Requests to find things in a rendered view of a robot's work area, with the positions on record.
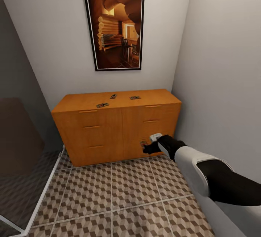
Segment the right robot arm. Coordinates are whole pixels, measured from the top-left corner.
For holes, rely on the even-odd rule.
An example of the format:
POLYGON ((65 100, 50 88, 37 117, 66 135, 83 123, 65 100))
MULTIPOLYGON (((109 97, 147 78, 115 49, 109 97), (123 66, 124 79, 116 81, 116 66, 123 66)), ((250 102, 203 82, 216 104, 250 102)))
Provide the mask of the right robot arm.
POLYGON ((176 162, 197 192, 211 198, 245 237, 261 237, 261 184, 169 135, 157 133, 150 136, 150 141, 144 153, 164 153, 176 162))

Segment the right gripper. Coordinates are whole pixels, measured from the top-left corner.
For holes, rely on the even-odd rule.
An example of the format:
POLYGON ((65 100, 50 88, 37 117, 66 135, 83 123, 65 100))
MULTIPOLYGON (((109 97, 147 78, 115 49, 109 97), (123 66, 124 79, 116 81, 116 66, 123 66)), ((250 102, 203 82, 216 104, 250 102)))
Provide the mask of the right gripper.
POLYGON ((144 153, 148 153, 149 155, 152 155, 154 153, 159 153, 159 151, 155 147, 156 142, 153 144, 147 145, 146 148, 143 150, 144 153))

